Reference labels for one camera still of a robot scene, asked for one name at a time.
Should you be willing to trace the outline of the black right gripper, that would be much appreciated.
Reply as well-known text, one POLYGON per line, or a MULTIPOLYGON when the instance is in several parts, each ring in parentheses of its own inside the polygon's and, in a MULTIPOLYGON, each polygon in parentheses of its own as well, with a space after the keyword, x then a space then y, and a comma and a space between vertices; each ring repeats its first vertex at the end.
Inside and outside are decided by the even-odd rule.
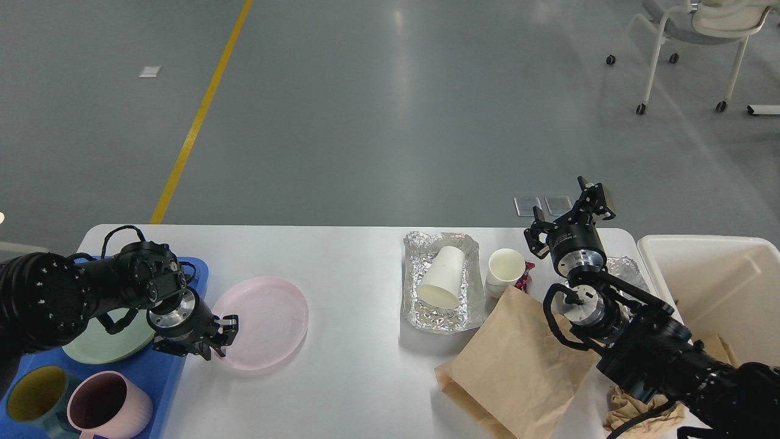
POLYGON ((581 193, 567 214, 570 225, 556 226, 544 218, 542 209, 532 208, 534 220, 524 230, 524 237, 532 255, 545 259, 551 255, 555 272, 561 277, 586 267, 601 271, 606 267, 606 256, 596 224, 616 218, 612 209, 612 195, 602 183, 591 183, 577 177, 581 193))

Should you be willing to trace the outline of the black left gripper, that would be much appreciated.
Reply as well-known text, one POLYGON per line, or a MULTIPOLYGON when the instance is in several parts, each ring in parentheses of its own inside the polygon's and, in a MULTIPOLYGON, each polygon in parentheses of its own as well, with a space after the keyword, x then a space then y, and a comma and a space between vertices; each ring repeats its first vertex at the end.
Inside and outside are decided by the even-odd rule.
POLYGON ((198 355, 211 360, 212 352, 225 358, 239 331, 239 316, 216 316, 200 295, 187 288, 176 298, 168 298, 147 312, 154 330, 152 348, 167 355, 198 355))

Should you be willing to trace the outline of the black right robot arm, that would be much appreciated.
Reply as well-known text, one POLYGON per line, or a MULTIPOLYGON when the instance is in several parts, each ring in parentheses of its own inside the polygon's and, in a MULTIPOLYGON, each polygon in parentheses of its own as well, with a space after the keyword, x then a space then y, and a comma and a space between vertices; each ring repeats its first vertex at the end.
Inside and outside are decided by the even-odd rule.
POLYGON ((670 304, 608 272, 598 220, 612 220, 604 186, 578 177, 580 196, 548 221, 534 207, 524 231, 530 252, 550 256, 564 284, 549 286, 544 318, 560 344, 599 356, 597 369, 629 396, 660 407, 609 434, 618 438, 680 403, 704 427, 679 427, 679 438, 768 438, 779 430, 778 367, 747 362, 733 367, 708 355, 702 341, 673 317, 670 304))

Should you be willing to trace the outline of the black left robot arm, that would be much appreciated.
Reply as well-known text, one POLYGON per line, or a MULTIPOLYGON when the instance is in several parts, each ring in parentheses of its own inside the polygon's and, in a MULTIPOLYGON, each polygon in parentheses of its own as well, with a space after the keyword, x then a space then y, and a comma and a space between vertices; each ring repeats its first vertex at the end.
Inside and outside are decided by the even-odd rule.
POLYGON ((137 240, 100 257, 32 252, 2 263, 2 361, 60 348, 96 319, 107 334, 122 332, 145 312, 156 352, 225 357, 239 333, 237 315, 217 316, 194 287, 193 275, 166 243, 137 240))

